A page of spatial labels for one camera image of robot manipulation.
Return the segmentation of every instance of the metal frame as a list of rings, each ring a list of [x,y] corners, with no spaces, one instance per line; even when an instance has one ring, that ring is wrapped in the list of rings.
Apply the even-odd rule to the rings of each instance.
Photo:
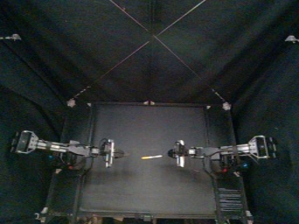
[[[123,9],[123,7],[114,1],[114,0],[108,0],[119,9],[120,11],[130,17],[130,19],[143,28],[143,30],[150,33],[151,38],[148,41],[146,41],[116,64],[115,66],[112,66],[105,72],[104,74],[101,74],[95,80],[93,82],[85,86],[71,98],[71,100],[75,100],[76,98],[80,97],[80,95],[89,89],[92,88],[92,86],[95,86],[95,84],[115,70],[115,68],[118,68],[150,43],[154,43],[154,40],[156,40],[160,45],[164,47],[164,49],[167,49],[167,51],[172,54],[172,56],[180,61],[180,63],[186,66],[186,68],[191,71],[191,73],[203,81],[202,76],[194,71],[194,69],[187,65],[187,63],[184,62],[184,60],[179,57],[179,55],[172,51],[172,49],[168,47],[168,45],[159,39],[159,37],[164,34],[166,31],[170,30],[170,28],[179,22],[183,20],[183,18],[186,16],[188,16],[206,2],[207,0],[200,0],[200,2],[159,32],[155,34],[155,29],[152,27],[152,19],[155,17],[155,8],[152,5],[154,2],[151,0],[151,15],[150,15],[150,30],[143,26],[143,24],[132,17],[132,15],[130,15],[127,13],[127,11]],[[152,54],[151,54],[151,59],[150,59],[150,70],[151,70],[151,64],[152,64]],[[148,74],[150,78],[150,83],[148,85],[151,85],[151,71]],[[223,96],[220,95],[220,93],[216,91],[216,89],[207,83],[203,82],[202,83],[206,87],[208,87],[208,89],[211,90],[211,92],[219,97],[219,99],[223,102],[227,102],[226,99],[223,98]]]
[[[210,111],[207,110],[206,105],[202,104],[180,104],[180,103],[158,103],[154,106],[144,105],[143,103],[119,103],[119,102],[95,102],[91,104],[91,109],[89,109],[89,117],[88,117],[88,143],[91,144],[92,142],[92,130],[93,130],[93,121],[95,121],[95,105],[128,105],[128,106],[143,106],[143,107],[203,107],[204,111],[204,117],[206,117],[206,137],[207,137],[207,146],[211,145],[211,115]],[[231,124],[231,114],[230,111],[226,111],[228,115],[228,125],[232,128]],[[230,132],[230,137],[232,137],[232,143],[235,143],[235,136],[232,136],[234,132]],[[211,177],[211,182],[214,185],[214,193],[215,193],[215,206],[216,206],[216,213],[215,215],[198,215],[198,214],[190,214],[190,215],[178,215],[175,213],[136,213],[136,212],[89,212],[89,211],[80,211],[80,200],[81,200],[81,190],[84,186],[84,181],[87,177],[87,173],[89,171],[89,168],[92,166],[92,158],[87,159],[85,163],[85,168],[84,170],[77,174],[77,186],[76,186],[76,193],[73,197],[73,205],[72,205],[72,212],[71,213],[60,213],[56,211],[51,211],[51,206],[52,206],[52,195],[53,195],[53,190],[55,190],[55,185],[57,181],[57,173],[53,173],[52,175],[52,181],[51,181],[51,190],[48,194],[48,199],[47,199],[47,204],[45,207],[49,208],[49,213],[48,213],[48,220],[51,220],[52,217],[55,216],[67,216],[69,218],[69,223],[76,224],[77,222],[77,217],[84,217],[84,216],[100,216],[100,217],[127,217],[127,218],[138,218],[138,219],[146,219],[148,217],[152,217],[154,219],[162,219],[162,218],[171,218],[171,219],[218,219],[219,224],[226,223],[226,219],[231,218],[228,217],[222,211],[220,211],[220,191],[219,191],[219,186],[222,185],[222,180],[218,178]],[[247,217],[247,210],[248,210],[248,204],[247,204],[247,198],[246,198],[246,190],[244,190],[244,183],[243,183],[243,178],[242,176],[235,176],[234,177],[238,181],[238,186],[236,188],[239,189],[240,193],[240,199],[242,199],[242,213],[239,214],[239,217],[232,217],[238,218],[243,224],[248,223],[248,217]]]

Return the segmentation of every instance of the black curtain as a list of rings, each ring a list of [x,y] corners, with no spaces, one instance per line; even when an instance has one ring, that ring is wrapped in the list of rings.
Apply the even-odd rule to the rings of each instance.
[[[260,161],[247,174],[250,205],[260,223],[298,223],[299,45],[286,43],[271,56],[235,105],[238,140],[276,139],[279,158]]]

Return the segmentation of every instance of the black tent enclosure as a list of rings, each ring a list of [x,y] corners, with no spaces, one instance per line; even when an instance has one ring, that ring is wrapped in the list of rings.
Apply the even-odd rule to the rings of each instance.
[[[298,223],[298,9],[1,1],[0,223]]]

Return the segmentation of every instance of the cable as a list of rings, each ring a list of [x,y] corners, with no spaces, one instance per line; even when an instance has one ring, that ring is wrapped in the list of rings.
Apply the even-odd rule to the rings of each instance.
[[[174,53],[174,51],[171,50],[171,48],[164,44],[164,42],[158,38],[207,0],[202,0],[156,35],[152,34],[152,27],[151,27],[151,31],[148,31],[148,29],[142,25],[142,23],[127,13],[127,11],[120,7],[120,5],[118,5],[115,3],[115,1],[110,0],[110,2],[126,13],[126,15],[135,21],[135,23],[146,30],[146,32],[148,32],[151,35],[152,35],[152,39],[156,39],[160,44],[164,46],[164,48],[172,53],[172,55],[175,56],[175,58],[184,64],[184,66],[190,69],[190,71],[200,78],[202,80],[202,77],[199,76],[199,74],[191,69],[191,67],[186,64],[186,62],[183,61],[183,59]],[[96,82],[99,82],[103,77],[110,74],[110,72],[119,66],[123,64],[123,62],[134,55],[136,54],[136,52],[139,52],[139,50],[142,48],[144,48],[144,46],[152,42],[152,40],[147,41],[142,46],[138,47],[138,49],[123,59],[119,61],[119,63],[116,63],[116,65],[108,69],[108,71],[97,78],[93,80],[93,82],[85,86],[77,94],[73,95],[73,97],[69,99],[71,100],[75,100],[76,98],[79,98],[79,96],[95,85]],[[215,88],[207,84],[207,83],[203,83],[208,88],[210,90],[212,91],[212,93],[220,98],[220,100],[223,102],[227,102],[226,99],[222,97],[220,93],[215,90]]]

